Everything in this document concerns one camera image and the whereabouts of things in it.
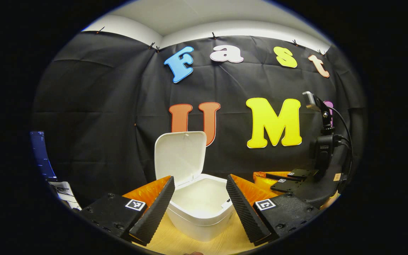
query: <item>letter m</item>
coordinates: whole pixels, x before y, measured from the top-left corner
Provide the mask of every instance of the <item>letter m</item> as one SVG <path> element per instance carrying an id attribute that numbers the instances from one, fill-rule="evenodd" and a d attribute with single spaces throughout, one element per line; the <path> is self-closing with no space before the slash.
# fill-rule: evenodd
<path id="1" fill-rule="evenodd" d="M 281 144 L 292 146 L 301 144 L 298 110 L 300 102 L 295 99 L 286 99 L 277 116 L 270 103 L 261 97 L 250 98 L 246 105 L 253 112 L 253 135 L 247 142 L 248 148 L 264 148 L 267 140 L 264 139 L 264 128 L 273 146 L 280 141 L 283 131 L 284 138 Z"/>

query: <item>computer monitor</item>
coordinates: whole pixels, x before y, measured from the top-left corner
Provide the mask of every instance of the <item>computer monitor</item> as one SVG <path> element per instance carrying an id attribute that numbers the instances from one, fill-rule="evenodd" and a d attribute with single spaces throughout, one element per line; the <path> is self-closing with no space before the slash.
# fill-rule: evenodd
<path id="1" fill-rule="evenodd" d="M 29 134 L 31 136 L 37 166 L 39 167 L 42 175 L 45 177 L 45 180 L 60 182 L 58 177 L 55 175 L 55 171 L 53 171 L 53 168 L 51 167 L 50 160 L 48 159 L 44 131 L 31 131 Z"/>

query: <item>table surface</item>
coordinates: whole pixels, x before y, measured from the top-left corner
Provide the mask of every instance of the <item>table surface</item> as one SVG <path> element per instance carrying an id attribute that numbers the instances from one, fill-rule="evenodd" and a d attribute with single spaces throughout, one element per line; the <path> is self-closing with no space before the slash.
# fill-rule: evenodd
<path id="1" fill-rule="evenodd" d="M 204 255 L 232 255 L 246 250 L 258 248 L 254 246 L 246 235 L 242 223 L 236 212 L 228 221 L 228 228 L 210 242 L 200 242 L 192 239 L 178 229 L 165 213 L 152 241 L 143 248 L 166 254 L 183 255 L 198 251 Z"/>

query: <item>letter f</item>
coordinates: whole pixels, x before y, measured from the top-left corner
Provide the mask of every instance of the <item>letter f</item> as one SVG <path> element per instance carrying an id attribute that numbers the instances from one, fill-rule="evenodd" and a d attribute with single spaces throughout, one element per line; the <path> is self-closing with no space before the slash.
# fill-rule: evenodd
<path id="1" fill-rule="evenodd" d="M 187 54 L 187 52 L 192 52 L 193 50 L 194 49 L 192 47 L 187 46 L 181 49 L 176 54 L 172 55 L 164 62 L 164 64 L 168 64 L 171 68 L 171 71 L 173 71 L 174 83 L 180 82 L 183 78 L 187 77 L 193 71 L 193 68 L 186 68 L 184 65 L 184 63 L 193 63 L 193 58 L 190 56 L 190 54 Z"/>

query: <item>black backdrop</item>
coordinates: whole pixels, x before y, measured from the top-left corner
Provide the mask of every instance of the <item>black backdrop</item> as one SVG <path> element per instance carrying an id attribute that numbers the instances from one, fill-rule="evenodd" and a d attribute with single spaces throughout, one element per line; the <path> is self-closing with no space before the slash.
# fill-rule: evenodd
<path id="1" fill-rule="evenodd" d="M 120 0 L 0 2 L 0 250 L 139 254 L 68 211 L 36 175 L 27 131 L 45 68 L 79 31 Z M 362 74 L 369 129 L 358 173 L 325 213 L 256 254 L 408 252 L 408 3 L 283 4 L 337 42 Z"/>
<path id="2" fill-rule="evenodd" d="M 209 55 L 217 45 L 240 48 L 243 62 L 212 61 Z M 172 71 L 163 63 L 186 46 L 194 48 L 190 53 L 194 71 L 175 84 Z M 290 49 L 298 66 L 281 66 L 273 52 L 276 46 Z M 323 61 L 329 78 L 318 73 L 308 60 L 310 55 Z M 123 195 L 155 180 L 154 144 L 160 135 L 171 132 L 168 108 L 180 103 L 193 106 L 188 131 L 203 129 L 200 103 L 221 105 L 203 173 L 223 178 L 233 173 L 252 180 L 254 171 L 312 168 L 309 144 L 320 134 L 322 118 L 306 108 L 304 91 L 331 101 L 348 126 L 355 127 L 356 168 L 367 124 L 361 114 L 366 114 L 366 99 L 356 75 L 334 46 L 324 57 L 278 39 L 222 36 L 182 42 L 157 53 L 122 35 L 86 31 L 73 38 L 45 71 L 34 99 L 32 128 L 45 131 L 53 169 L 71 183 L 84 206 L 107 192 Z M 299 100 L 302 143 L 274 147 L 269 142 L 265 148 L 248 148 L 253 116 L 245 102 L 253 97 L 266 98 L 277 115 L 284 100 Z M 354 124 L 353 115 L 358 118 Z M 347 137 L 336 114 L 333 123 L 335 132 Z M 340 171 L 346 156 L 346 148 L 338 147 L 333 165 L 339 167 L 329 171 L 330 177 Z M 313 187 L 303 198 L 329 196 L 335 185 L 331 181 L 321 192 Z"/>

